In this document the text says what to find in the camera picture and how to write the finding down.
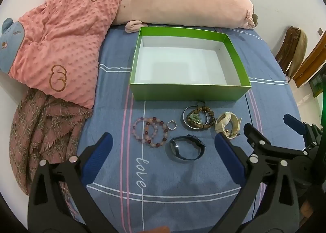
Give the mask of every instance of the wall outlet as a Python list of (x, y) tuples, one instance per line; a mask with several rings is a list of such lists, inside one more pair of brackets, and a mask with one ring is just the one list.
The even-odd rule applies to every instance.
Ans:
[(319, 28), (319, 30), (317, 32), (318, 32), (319, 36), (323, 35), (323, 33), (324, 33), (322, 28)]

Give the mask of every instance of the pink pillow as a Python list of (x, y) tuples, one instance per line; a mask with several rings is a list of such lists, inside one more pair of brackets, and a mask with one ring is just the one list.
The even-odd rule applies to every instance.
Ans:
[(253, 13), (250, 0), (122, 0), (112, 24), (130, 22), (127, 32), (143, 23), (252, 29)]
[(120, 2), (46, 0), (25, 13), (18, 20), (25, 35), (9, 76), (45, 94), (92, 108), (98, 51)]

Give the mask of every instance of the pink beaded bracelet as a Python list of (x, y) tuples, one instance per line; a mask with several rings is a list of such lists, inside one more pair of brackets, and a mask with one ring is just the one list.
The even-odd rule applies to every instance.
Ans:
[[(144, 127), (144, 137), (143, 138), (140, 138), (137, 134), (136, 134), (136, 125), (139, 123), (139, 122), (146, 122), (146, 126)], [(160, 143), (154, 143), (152, 142), (152, 139), (157, 135), (157, 131), (158, 131), (158, 126), (157, 124), (161, 125), (162, 128), (163, 128), (163, 139)], [(153, 128), (154, 128), (154, 132), (152, 134), (152, 136), (150, 137), (149, 136), (149, 133), (148, 133), (148, 130), (149, 130), (149, 126), (152, 125)], [(133, 124), (132, 126), (132, 134), (135, 136), (135, 138), (140, 141), (141, 143), (148, 143), (150, 144), (152, 147), (160, 147), (162, 145), (164, 145), (165, 141), (167, 140), (167, 132), (168, 132), (168, 129), (167, 129), (167, 125), (161, 121), (160, 119), (156, 119), (156, 117), (153, 117), (153, 118), (144, 118), (144, 117), (141, 117), (139, 119), (136, 120), (136, 122)]]

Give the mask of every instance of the brown fluffy blanket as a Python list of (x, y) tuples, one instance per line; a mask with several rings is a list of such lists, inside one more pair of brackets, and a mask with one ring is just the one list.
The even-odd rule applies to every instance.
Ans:
[[(29, 89), (18, 105), (9, 157), (19, 187), (28, 195), (41, 159), (60, 163), (76, 154), (79, 135), (92, 110)], [(66, 187), (62, 187), (68, 196)]]

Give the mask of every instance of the wooden door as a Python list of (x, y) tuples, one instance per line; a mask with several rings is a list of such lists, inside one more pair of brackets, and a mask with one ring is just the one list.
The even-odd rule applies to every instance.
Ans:
[(294, 76), (297, 87), (302, 86), (326, 61), (326, 32), (320, 39), (317, 46), (301, 65)]

